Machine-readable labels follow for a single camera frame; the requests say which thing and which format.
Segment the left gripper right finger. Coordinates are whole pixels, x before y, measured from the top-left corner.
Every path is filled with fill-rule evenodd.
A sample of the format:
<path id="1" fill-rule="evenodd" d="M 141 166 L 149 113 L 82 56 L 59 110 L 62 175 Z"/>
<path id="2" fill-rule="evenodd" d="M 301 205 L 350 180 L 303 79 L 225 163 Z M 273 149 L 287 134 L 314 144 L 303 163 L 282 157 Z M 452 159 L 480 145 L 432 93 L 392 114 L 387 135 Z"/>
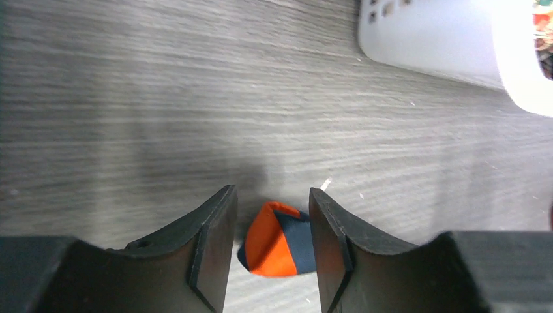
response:
<path id="1" fill-rule="evenodd" d="M 549 231 L 446 231 L 415 245 L 318 188 L 309 211 L 323 312 L 552 311 Z"/>

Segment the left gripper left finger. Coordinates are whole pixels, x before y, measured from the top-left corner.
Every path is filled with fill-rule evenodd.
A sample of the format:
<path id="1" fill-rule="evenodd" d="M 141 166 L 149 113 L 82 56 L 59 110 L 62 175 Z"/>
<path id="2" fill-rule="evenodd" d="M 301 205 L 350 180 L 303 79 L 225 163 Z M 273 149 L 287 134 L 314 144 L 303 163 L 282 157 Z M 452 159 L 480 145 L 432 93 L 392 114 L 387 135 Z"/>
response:
<path id="1" fill-rule="evenodd" d="M 1 238 L 2 312 L 222 312 L 237 190 L 121 250 L 67 236 Z"/>

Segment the orange navy striped tie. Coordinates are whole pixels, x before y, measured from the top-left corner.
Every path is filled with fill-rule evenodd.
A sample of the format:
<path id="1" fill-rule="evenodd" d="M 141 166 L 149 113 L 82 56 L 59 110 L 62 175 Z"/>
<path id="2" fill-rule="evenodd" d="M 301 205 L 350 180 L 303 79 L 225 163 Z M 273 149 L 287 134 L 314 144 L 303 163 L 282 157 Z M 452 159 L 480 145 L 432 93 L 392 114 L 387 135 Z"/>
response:
<path id="1" fill-rule="evenodd" d="M 265 203 L 250 225 L 237 258 L 250 273 L 284 278 L 316 271 L 308 214 L 277 201 Z"/>

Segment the white plastic basket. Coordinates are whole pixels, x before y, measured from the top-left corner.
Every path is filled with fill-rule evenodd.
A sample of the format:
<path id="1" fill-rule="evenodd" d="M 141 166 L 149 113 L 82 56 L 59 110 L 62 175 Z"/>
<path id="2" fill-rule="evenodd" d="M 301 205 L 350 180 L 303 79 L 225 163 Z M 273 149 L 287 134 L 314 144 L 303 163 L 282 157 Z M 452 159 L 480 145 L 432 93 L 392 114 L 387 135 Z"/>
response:
<path id="1" fill-rule="evenodd" d="M 502 89 L 552 115 L 552 80 L 537 61 L 533 1 L 362 1 L 357 41 L 371 60 Z"/>

